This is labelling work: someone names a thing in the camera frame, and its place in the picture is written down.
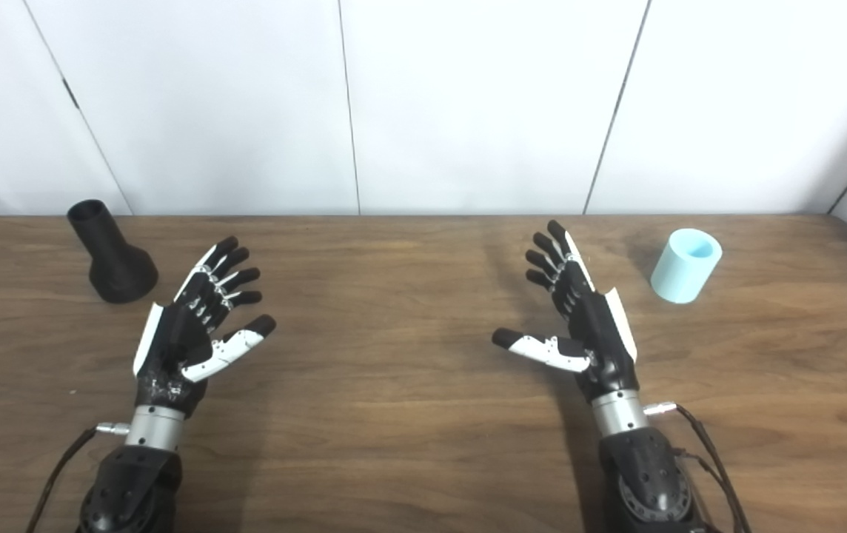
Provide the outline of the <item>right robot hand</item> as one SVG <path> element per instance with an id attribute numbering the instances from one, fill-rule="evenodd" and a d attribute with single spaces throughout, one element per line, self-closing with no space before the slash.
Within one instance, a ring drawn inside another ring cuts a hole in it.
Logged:
<path id="1" fill-rule="evenodd" d="M 575 375 L 587 403 L 640 388 L 635 371 L 636 347 L 616 290 L 596 290 L 575 240 L 555 220 L 532 236 L 525 254 L 526 278 L 549 293 L 568 336 L 532 336 L 507 328 L 492 333 L 492 343 L 546 366 Z"/>

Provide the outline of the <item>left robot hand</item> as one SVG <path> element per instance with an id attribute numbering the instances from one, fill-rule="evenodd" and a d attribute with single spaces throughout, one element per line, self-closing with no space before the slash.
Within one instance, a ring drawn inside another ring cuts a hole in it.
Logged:
<path id="1" fill-rule="evenodd" d="M 206 397 L 208 379 L 256 348 L 277 321 L 268 315 L 218 336 L 217 331 L 240 306 L 261 301 L 245 284 L 261 276 L 243 269 L 250 256 L 237 237 L 216 243 L 201 256 L 165 306 L 154 303 L 133 361 L 136 407 L 165 408 L 193 416 Z"/>

